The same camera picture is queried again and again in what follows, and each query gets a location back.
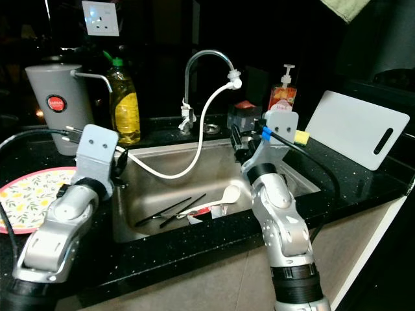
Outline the white wall socket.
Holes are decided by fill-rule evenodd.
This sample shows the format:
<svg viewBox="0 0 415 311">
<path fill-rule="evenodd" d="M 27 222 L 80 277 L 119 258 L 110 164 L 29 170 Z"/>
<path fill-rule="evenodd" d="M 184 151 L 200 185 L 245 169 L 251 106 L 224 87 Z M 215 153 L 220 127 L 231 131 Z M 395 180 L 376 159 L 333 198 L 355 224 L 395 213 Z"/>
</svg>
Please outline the white wall socket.
<svg viewBox="0 0 415 311">
<path fill-rule="evenodd" d="M 118 38 L 119 25 L 115 3 L 82 1 L 81 6 L 88 35 Z"/>
</svg>

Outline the green hanging cloth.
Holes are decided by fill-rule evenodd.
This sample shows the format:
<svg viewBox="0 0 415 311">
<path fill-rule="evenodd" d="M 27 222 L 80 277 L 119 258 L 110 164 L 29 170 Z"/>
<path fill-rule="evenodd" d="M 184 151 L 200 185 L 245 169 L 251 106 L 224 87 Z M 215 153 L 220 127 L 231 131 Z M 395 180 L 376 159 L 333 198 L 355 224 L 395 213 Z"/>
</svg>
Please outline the green hanging cloth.
<svg viewBox="0 0 415 311">
<path fill-rule="evenodd" d="M 327 8 L 349 24 L 371 0 L 321 0 Z"/>
</svg>

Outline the clear container red lid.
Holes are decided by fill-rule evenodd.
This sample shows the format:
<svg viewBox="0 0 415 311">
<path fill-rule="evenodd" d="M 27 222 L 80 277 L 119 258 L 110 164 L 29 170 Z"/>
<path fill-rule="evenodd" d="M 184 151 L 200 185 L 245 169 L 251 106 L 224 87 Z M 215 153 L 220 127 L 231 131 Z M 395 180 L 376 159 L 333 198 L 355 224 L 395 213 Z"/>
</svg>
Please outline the clear container red lid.
<svg viewBox="0 0 415 311">
<path fill-rule="evenodd" d="M 226 127 L 232 128 L 234 125 L 241 132 L 255 130 L 255 123 L 262 116 L 262 107 L 255 106 L 248 100 L 232 104 L 226 116 Z"/>
</svg>

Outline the white cutting board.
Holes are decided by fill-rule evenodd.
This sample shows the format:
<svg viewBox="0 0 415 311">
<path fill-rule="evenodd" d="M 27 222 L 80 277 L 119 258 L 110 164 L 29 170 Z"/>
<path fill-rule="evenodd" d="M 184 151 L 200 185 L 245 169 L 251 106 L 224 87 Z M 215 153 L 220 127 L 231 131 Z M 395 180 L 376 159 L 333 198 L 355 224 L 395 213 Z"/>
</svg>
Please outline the white cutting board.
<svg viewBox="0 0 415 311">
<path fill-rule="evenodd" d="M 334 91 L 324 91 L 305 132 L 338 153 L 377 170 L 410 117 Z"/>
</svg>

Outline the yellow dish soap bottle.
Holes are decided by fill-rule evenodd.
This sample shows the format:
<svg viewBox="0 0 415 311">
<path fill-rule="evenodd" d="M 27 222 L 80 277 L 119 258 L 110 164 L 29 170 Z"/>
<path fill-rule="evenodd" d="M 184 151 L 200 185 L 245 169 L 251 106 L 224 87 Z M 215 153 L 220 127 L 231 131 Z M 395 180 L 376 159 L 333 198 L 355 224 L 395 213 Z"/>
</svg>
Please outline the yellow dish soap bottle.
<svg viewBox="0 0 415 311">
<path fill-rule="evenodd" d="M 112 63 L 112 68 L 107 71 L 106 77 L 112 87 L 110 115 L 113 130 L 118 133 L 118 145 L 128 147 L 141 139 L 136 87 L 126 71 L 124 60 L 110 56 L 107 51 L 103 51 L 103 54 Z"/>
</svg>

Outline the floral plate pink rim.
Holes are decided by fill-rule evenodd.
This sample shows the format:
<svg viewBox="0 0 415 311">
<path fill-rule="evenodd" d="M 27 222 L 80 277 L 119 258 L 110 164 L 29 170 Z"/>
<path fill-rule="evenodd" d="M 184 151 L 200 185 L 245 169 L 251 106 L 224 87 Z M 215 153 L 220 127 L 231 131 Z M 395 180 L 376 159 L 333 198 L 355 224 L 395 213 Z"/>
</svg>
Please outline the floral plate pink rim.
<svg viewBox="0 0 415 311">
<path fill-rule="evenodd" d="M 0 189 L 0 204 L 16 235 L 35 231 L 58 190 L 71 183 L 74 167 L 50 168 L 15 179 Z"/>
</svg>

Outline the white soup spoon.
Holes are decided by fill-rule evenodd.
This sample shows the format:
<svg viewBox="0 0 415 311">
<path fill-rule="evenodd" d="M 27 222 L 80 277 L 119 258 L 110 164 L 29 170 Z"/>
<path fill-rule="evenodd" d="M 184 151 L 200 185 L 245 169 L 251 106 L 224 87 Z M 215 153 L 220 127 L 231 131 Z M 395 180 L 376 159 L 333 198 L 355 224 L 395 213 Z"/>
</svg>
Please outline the white soup spoon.
<svg viewBox="0 0 415 311">
<path fill-rule="evenodd" d="M 231 204 L 235 203 L 241 195 L 241 190 L 236 185 L 229 185 L 224 189 L 222 198 L 216 200 L 215 202 L 205 203 L 203 205 L 198 205 L 198 207 L 193 207 L 189 209 L 187 215 L 195 214 L 196 211 L 201 210 L 205 207 L 211 207 L 211 205 L 223 205 L 223 204 Z"/>
</svg>

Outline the chrome sink faucet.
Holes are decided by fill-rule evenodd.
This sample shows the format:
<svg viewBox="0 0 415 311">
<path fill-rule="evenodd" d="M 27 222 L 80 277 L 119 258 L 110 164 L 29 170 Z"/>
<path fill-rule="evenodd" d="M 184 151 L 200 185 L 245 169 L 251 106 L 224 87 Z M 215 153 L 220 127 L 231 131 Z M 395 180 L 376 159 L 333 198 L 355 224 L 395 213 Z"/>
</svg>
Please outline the chrome sink faucet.
<svg viewBox="0 0 415 311">
<path fill-rule="evenodd" d="M 207 56 L 207 54 L 213 54 L 214 56 L 219 57 L 221 60 L 223 60 L 223 62 L 226 63 L 226 65 L 228 65 L 229 72 L 228 75 L 226 75 L 226 77 L 228 77 L 229 83 L 231 84 L 230 89 L 233 89 L 235 91 L 235 89 L 241 88 L 240 71 L 234 68 L 231 60 L 224 53 L 222 53 L 222 51 L 218 51 L 215 49 L 206 49 L 193 54 L 187 62 L 187 65 L 185 66 L 184 95 L 181 106 L 183 121 L 181 122 L 181 124 L 178 125 L 179 130 L 183 134 L 189 134 L 193 129 L 193 123 L 196 121 L 196 116 L 195 113 L 193 113 L 193 108 L 189 105 L 189 83 L 191 80 L 192 68 L 196 64 L 196 60 L 199 59 L 199 57 Z"/>
</svg>

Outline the peach hand soap pump bottle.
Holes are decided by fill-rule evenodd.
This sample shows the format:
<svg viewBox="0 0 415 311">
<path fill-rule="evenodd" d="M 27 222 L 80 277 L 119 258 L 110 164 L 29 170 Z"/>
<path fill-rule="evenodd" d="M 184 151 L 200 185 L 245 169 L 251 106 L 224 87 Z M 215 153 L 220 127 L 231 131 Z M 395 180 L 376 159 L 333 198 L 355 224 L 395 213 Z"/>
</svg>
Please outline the peach hand soap pump bottle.
<svg viewBox="0 0 415 311">
<path fill-rule="evenodd" d="M 285 74 L 282 75 L 279 83 L 272 88 L 268 101 L 268 111 L 272 110 L 287 110 L 291 111 L 294 105 L 294 99 L 297 95 L 296 86 L 292 83 L 292 77 L 290 74 L 294 65 L 285 64 Z"/>
</svg>

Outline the stainless steel sink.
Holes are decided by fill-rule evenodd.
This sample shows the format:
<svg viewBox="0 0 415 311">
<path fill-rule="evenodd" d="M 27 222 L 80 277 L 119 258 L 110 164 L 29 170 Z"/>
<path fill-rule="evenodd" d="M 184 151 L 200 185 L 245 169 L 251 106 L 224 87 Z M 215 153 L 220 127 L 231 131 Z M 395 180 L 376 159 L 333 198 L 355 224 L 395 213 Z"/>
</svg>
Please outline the stainless steel sink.
<svg viewBox="0 0 415 311">
<path fill-rule="evenodd" d="M 175 172 L 187 168 L 195 156 L 198 143 L 131 149 L 130 155 L 162 172 Z M 284 162 L 276 163 L 279 174 L 287 179 L 287 185 L 295 198 L 314 192 L 319 187 Z M 250 184 L 241 174 L 241 164 L 236 162 L 230 139 L 204 142 L 202 153 L 190 173 L 178 179 L 157 178 L 141 166 L 128 161 L 121 175 L 126 181 L 125 189 L 116 189 L 113 194 L 113 239 L 119 243 L 143 239 L 166 231 L 188 226 L 189 219 L 172 220 L 162 227 L 163 222 L 178 211 L 198 207 L 222 198 L 226 187 L 234 185 L 240 189 L 240 198 L 232 204 L 219 205 L 223 216 L 251 208 Z M 142 220 L 163 211 L 153 220 Z"/>
</svg>

